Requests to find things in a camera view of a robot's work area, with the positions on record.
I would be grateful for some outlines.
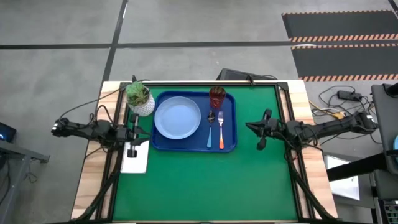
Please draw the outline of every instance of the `green table surface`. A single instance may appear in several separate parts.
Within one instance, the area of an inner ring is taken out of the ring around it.
[[[149,148],[145,174],[121,174],[114,221],[296,220],[284,143],[268,139],[263,151],[245,122],[266,108],[279,118],[274,86],[225,86],[236,100],[238,144],[230,153],[175,152]],[[150,87],[163,91],[209,91],[210,87]],[[153,114],[140,118],[150,131]]]

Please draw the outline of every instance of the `white paper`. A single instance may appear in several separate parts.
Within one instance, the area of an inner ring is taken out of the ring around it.
[[[127,150],[130,149],[130,143],[124,144],[123,160],[121,173],[123,174],[145,174],[147,172],[149,141],[136,146],[137,157],[128,158]]]
[[[331,156],[326,157],[327,169],[347,163],[349,162],[342,159]],[[358,176],[330,182],[330,188],[333,194],[348,197],[354,200],[359,200]]]

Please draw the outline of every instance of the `power strip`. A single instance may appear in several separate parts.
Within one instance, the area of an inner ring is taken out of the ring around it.
[[[362,94],[355,93],[353,91],[350,92],[350,91],[339,90],[337,92],[337,98],[342,100],[351,100],[351,101],[360,102],[362,99]]]

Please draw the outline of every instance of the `succulent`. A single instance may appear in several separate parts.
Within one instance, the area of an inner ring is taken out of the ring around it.
[[[133,106],[145,104],[150,92],[141,82],[133,82],[126,87],[127,102]]]

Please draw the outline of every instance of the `fork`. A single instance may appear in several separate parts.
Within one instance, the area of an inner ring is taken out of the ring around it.
[[[218,122],[220,124],[220,149],[224,149],[224,141],[223,141],[223,122],[224,122],[224,112],[218,112]]]

